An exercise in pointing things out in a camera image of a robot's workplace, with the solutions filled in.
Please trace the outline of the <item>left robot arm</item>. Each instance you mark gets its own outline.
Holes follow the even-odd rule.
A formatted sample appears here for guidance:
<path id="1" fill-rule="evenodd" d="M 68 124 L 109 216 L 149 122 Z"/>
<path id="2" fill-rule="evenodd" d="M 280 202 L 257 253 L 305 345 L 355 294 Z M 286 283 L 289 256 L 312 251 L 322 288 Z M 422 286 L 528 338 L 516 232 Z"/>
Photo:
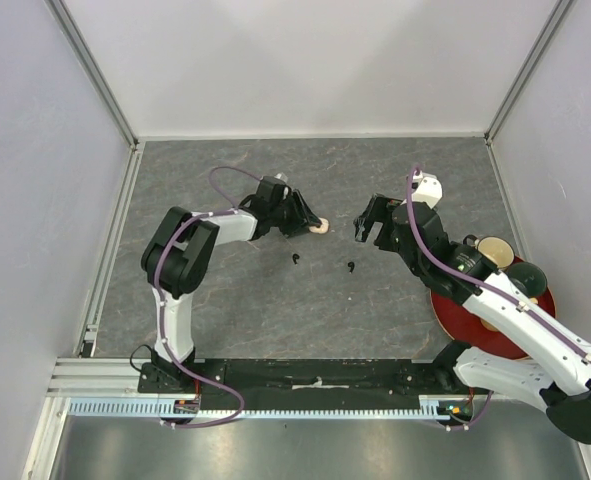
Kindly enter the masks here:
<path id="1" fill-rule="evenodd" d="M 285 237 L 325 234 L 329 221 L 311 210 L 299 190 L 264 176 L 255 193 L 219 212 L 170 208 L 147 245 L 141 267 L 151 285 L 157 314 L 156 356 L 165 364 L 160 382 L 183 393 L 194 382 L 192 303 L 216 247 L 255 241 L 276 228 Z"/>

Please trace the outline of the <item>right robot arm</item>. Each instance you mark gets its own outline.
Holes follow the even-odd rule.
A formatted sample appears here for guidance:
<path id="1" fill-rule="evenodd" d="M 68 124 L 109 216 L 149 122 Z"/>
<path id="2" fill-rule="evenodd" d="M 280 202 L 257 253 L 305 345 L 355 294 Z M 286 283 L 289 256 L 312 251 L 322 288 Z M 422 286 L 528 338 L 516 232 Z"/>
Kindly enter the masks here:
<path id="1" fill-rule="evenodd" d="M 591 343 L 536 305 L 483 254 L 450 240 L 427 203 L 375 195 L 353 224 L 358 242 L 379 224 L 376 247 L 399 255 L 431 292 L 491 324 L 530 358 L 510 360 L 455 341 L 432 371 L 440 391 L 452 394 L 466 385 L 511 397 L 591 445 Z"/>

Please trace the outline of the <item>beige earbud charging case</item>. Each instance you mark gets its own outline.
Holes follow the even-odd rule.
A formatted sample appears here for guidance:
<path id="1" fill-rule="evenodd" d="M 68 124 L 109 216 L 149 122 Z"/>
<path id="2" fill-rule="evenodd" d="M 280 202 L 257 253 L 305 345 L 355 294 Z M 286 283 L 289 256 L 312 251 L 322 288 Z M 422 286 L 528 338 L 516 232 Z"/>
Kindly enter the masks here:
<path id="1" fill-rule="evenodd" d="M 318 226 L 310 226 L 309 231 L 314 234 L 326 234 L 329 231 L 329 221 L 326 218 L 320 219 Z"/>

